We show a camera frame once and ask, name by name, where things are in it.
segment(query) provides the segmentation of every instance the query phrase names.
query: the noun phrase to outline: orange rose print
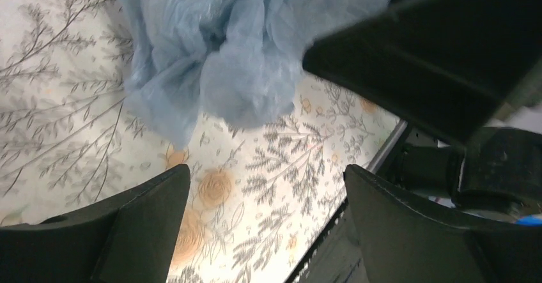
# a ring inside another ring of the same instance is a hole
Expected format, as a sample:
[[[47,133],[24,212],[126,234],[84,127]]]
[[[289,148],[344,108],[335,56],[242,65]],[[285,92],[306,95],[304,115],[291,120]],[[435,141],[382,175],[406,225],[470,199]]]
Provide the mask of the orange rose print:
[[[311,101],[307,98],[303,99],[300,98],[301,106],[303,107],[303,111],[307,114],[310,114],[313,110],[313,106],[311,105]]]
[[[177,165],[184,164],[189,157],[190,153],[188,149],[183,151],[175,151],[173,145],[169,145],[166,151],[166,170],[171,169]]]
[[[228,199],[231,193],[231,175],[223,170],[212,169],[201,180],[197,194],[207,209],[216,208]]]
[[[363,111],[368,114],[373,114],[378,109],[378,106],[376,106],[376,104],[364,98],[359,98],[359,103],[361,104],[361,108],[363,109]]]
[[[339,155],[337,153],[333,153],[331,156],[331,162],[334,165],[337,165],[337,162],[339,161]]]
[[[171,268],[182,266],[192,258],[203,241],[205,227],[194,210],[185,210],[175,250],[171,259]]]
[[[297,248],[297,233],[290,234],[290,238],[288,240],[288,244],[286,245],[286,248],[290,251],[295,250]]]

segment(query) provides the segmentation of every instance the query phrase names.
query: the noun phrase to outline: black mechanical part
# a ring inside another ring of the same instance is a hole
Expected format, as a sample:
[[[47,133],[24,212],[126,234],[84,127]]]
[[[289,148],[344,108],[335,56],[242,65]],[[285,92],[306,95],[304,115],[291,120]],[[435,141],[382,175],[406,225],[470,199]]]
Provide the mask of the black mechanical part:
[[[465,146],[512,95],[531,101],[516,87],[539,63],[540,31],[542,0],[392,0],[316,41],[303,67]]]
[[[542,227],[468,215],[356,165],[346,168],[345,185],[371,283],[542,278]]]
[[[0,228],[0,282],[164,283],[190,188],[178,165],[38,225]]]
[[[384,178],[484,217],[515,221],[542,213],[542,135],[484,127],[465,150],[407,141]]]

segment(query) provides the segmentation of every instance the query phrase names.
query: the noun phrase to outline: crumpled plastic bag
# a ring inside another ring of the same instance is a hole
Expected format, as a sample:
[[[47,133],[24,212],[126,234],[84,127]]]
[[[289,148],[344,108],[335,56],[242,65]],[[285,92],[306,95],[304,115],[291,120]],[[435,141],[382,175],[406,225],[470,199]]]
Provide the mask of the crumpled plastic bag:
[[[125,105],[177,148],[200,111],[239,128],[289,114],[311,42],[389,0],[120,0],[134,39]]]

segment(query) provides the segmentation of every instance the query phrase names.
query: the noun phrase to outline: floral bedsheet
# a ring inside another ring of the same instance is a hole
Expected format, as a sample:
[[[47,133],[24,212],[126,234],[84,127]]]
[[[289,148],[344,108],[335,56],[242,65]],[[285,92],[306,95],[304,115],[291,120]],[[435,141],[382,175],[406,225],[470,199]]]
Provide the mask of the floral bedsheet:
[[[192,174],[170,282],[281,282],[397,118],[307,76],[262,129],[202,114],[184,150],[123,106],[132,40],[116,0],[0,0],[0,226],[35,224],[176,164]]]

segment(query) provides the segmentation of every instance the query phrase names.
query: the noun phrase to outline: blue plastic bag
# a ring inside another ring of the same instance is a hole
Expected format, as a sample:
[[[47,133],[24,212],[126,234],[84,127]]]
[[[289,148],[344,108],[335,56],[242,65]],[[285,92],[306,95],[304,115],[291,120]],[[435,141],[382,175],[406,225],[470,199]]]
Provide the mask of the blue plastic bag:
[[[183,148],[200,109],[255,128],[293,110],[305,48],[389,0],[120,0],[134,38],[125,105]]]

